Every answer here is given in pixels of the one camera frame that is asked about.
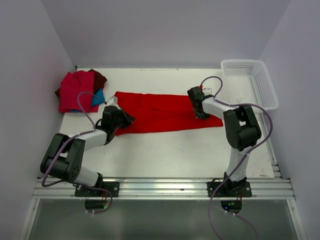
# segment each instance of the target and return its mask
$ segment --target white table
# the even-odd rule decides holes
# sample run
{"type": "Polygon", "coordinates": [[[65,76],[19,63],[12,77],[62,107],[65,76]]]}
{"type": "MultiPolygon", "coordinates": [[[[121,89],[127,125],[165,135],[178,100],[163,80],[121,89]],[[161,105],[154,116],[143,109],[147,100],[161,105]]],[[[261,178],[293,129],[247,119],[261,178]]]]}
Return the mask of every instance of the white table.
{"type": "MultiPolygon", "coordinates": [[[[221,69],[95,70],[108,79],[104,88],[105,98],[113,96],[116,91],[186,95],[187,90],[198,86],[204,78],[222,76],[221,69]]],[[[204,87],[215,92],[219,84],[218,80],[211,79],[204,87]]],[[[222,101],[228,101],[228,86],[230,84],[226,84],[218,96],[222,101]]],[[[103,109],[104,105],[101,105],[98,113],[90,113],[94,121],[102,117],[103,109]]],[[[82,113],[66,113],[60,132],[75,134],[91,128],[91,123],[82,113]]],[[[108,145],[85,152],[82,165],[104,177],[113,178],[221,178],[228,167],[230,151],[224,127],[125,134],[116,136],[108,145]]],[[[247,177],[274,178],[272,159],[270,147],[266,144],[258,147],[249,158],[247,177]]]]}

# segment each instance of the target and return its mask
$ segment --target cable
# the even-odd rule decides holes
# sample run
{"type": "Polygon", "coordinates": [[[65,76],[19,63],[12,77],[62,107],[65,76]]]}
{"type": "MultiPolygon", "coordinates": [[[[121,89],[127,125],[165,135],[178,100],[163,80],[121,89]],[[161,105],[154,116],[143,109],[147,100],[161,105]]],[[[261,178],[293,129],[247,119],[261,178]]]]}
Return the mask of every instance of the cable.
{"type": "Polygon", "coordinates": [[[52,182],[52,183],[49,183],[49,184],[46,184],[46,180],[52,170],[52,168],[54,167],[54,164],[56,163],[56,161],[58,160],[60,154],[63,152],[63,150],[66,148],[66,146],[68,145],[68,143],[70,143],[72,140],[74,140],[75,138],[77,137],[80,137],[82,135],[85,135],[85,134],[90,134],[90,133],[93,133],[95,130],[96,130],[96,125],[94,123],[94,121],[91,119],[91,117],[89,116],[89,114],[85,111],[85,109],[82,107],[81,105],[81,102],[80,102],[80,97],[81,95],[83,94],[90,94],[90,95],[93,95],[95,98],[99,99],[100,101],[104,102],[104,104],[106,104],[106,101],[102,100],[100,97],[94,95],[93,93],[89,92],[89,91],[83,91],[83,92],[80,92],[77,96],[77,102],[78,102],[78,105],[79,105],[79,108],[81,109],[81,111],[84,113],[84,115],[89,119],[89,121],[92,123],[92,126],[93,126],[93,130],[90,130],[90,131],[84,131],[84,132],[80,132],[72,137],[70,137],[67,141],[65,141],[63,143],[63,145],[60,147],[60,149],[58,150],[58,152],[56,153],[56,155],[54,156],[52,162],[50,163],[48,169],[46,170],[45,174],[44,174],[44,177],[42,178],[42,182],[41,182],[41,185],[42,187],[44,188],[47,188],[47,187],[50,187],[50,186],[53,186],[53,185],[56,185],[58,183],[62,183],[63,180],[58,180],[58,181],[55,181],[55,182],[52,182]]]}
{"type": "Polygon", "coordinates": [[[109,192],[107,189],[104,189],[104,188],[98,188],[98,187],[92,187],[92,186],[87,186],[87,185],[81,185],[82,187],[86,188],[86,189],[90,189],[90,190],[94,190],[94,191],[103,191],[105,192],[106,194],[108,194],[110,196],[110,202],[108,204],[108,206],[106,208],[104,208],[103,210],[100,210],[100,211],[91,211],[92,214],[101,214],[101,213],[104,213],[105,211],[107,211],[110,207],[111,207],[111,204],[113,202],[113,197],[112,197],[112,194],[111,192],[109,192]]]}
{"type": "MultiPolygon", "coordinates": [[[[210,197],[210,200],[209,200],[209,206],[208,206],[208,218],[209,218],[209,222],[210,222],[210,225],[211,225],[211,228],[213,229],[213,231],[215,232],[215,234],[218,236],[219,239],[223,240],[223,237],[218,233],[217,229],[215,228],[214,226],[214,223],[212,221],[212,218],[211,218],[211,208],[212,208],[212,202],[213,202],[213,198],[214,196],[216,195],[217,191],[228,181],[228,179],[232,176],[232,174],[235,173],[235,171],[241,166],[241,164],[244,162],[244,160],[246,159],[246,157],[248,156],[249,153],[251,153],[254,149],[258,148],[259,146],[261,146],[262,144],[264,144],[271,136],[272,134],[272,131],[273,131],[273,128],[274,128],[274,125],[273,125],[273,122],[272,122],[272,119],[271,119],[271,116],[268,114],[268,112],[261,106],[257,105],[257,104],[253,104],[253,103],[240,103],[240,104],[228,104],[228,103],[225,103],[223,101],[220,101],[218,99],[216,99],[216,96],[218,95],[218,93],[221,91],[222,87],[223,87],[223,81],[220,77],[218,76],[209,76],[207,78],[205,78],[201,84],[200,84],[200,87],[203,85],[203,83],[208,80],[208,79],[211,79],[211,78],[216,78],[216,79],[219,79],[220,82],[221,82],[221,85],[220,85],[220,88],[219,90],[215,93],[215,95],[211,95],[214,100],[219,103],[219,104],[222,104],[224,106],[227,106],[227,107],[245,107],[245,106],[251,106],[251,107],[255,107],[255,108],[258,108],[260,109],[268,118],[269,120],[269,123],[270,123],[270,130],[269,130],[269,133],[267,134],[267,136],[260,142],[258,143],[257,145],[251,147],[248,151],[246,151],[246,153],[244,154],[244,156],[241,158],[241,160],[239,161],[238,165],[232,170],[232,172],[218,185],[218,187],[213,191],[211,197],[210,197]]],[[[245,217],[241,216],[241,215],[236,215],[238,218],[246,221],[251,227],[252,229],[254,230],[254,233],[255,233],[255,239],[258,240],[259,239],[259,235],[258,235],[258,232],[255,228],[255,226],[249,221],[247,220],[245,217]]]]}
{"type": "Polygon", "coordinates": [[[219,81],[220,81],[220,88],[218,89],[218,91],[215,93],[215,95],[214,96],[217,96],[218,95],[218,93],[220,93],[220,91],[221,91],[221,89],[222,89],[222,87],[223,87],[223,82],[222,82],[222,79],[220,78],[220,77],[218,77],[218,76],[208,76],[208,77],[206,77],[204,80],[202,80],[202,82],[200,83],[200,88],[202,89],[202,86],[203,86],[203,84],[204,84],[204,82],[205,81],[207,81],[208,79],[219,79],[219,81]]]}

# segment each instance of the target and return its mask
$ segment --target metal bracket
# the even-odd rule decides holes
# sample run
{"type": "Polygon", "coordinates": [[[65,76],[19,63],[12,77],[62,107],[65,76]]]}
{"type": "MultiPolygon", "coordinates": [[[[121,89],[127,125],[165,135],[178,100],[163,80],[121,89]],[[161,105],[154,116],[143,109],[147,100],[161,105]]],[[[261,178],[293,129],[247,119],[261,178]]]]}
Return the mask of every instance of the metal bracket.
{"type": "MultiPolygon", "coordinates": [[[[108,190],[113,198],[117,198],[119,195],[120,183],[118,181],[104,181],[101,188],[108,190]]],[[[84,198],[102,197],[103,194],[103,191],[94,191],[85,187],[80,187],[80,189],[76,188],[74,192],[75,197],[84,198]]]]}
{"type": "MultiPolygon", "coordinates": [[[[220,181],[208,181],[206,183],[206,189],[208,192],[208,197],[210,198],[214,190],[220,185],[220,181]]],[[[229,191],[226,190],[224,186],[220,187],[216,192],[214,198],[237,198],[242,196],[243,198],[252,197],[252,191],[249,182],[245,182],[244,184],[232,188],[229,191]]]]}

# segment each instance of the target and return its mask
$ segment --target black mounting bracket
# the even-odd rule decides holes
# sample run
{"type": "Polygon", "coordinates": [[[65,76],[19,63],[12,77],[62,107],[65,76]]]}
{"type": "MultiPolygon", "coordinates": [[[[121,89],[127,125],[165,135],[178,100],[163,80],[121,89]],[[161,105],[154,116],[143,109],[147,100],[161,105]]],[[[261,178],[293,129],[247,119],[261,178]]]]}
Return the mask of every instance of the black mounting bracket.
{"type": "MultiPolygon", "coordinates": [[[[210,198],[214,190],[220,185],[220,181],[208,181],[206,183],[206,189],[208,192],[208,197],[210,198]]],[[[247,181],[245,177],[241,181],[233,182],[230,179],[221,186],[218,191],[216,192],[214,198],[250,198],[252,197],[252,191],[250,183],[247,181]]]]}
{"type": "MultiPolygon", "coordinates": [[[[108,190],[113,198],[117,198],[119,196],[120,183],[118,181],[104,181],[99,188],[108,190]]],[[[103,191],[95,191],[83,186],[77,187],[74,192],[75,197],[83,198],[102,197],[103,195],[103,191]]]]}

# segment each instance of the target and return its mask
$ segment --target brown cloth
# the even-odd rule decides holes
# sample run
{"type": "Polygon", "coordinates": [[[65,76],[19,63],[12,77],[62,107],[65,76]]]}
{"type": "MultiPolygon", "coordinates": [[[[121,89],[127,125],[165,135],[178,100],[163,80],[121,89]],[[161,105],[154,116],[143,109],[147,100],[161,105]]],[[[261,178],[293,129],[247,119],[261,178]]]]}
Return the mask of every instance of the brown cloth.
{"type": "MultiPolygon", "coordinates": [[[[101,75],[100,72],[93,69],[88,72],[94,72],[94,83],[93,83],[93,93],[96,94],[100,89],[102,89],[107,81],[107,79],[101,75]]],[[[58,97],[60,97],[60,88],[54,92],[58,97]]]]}

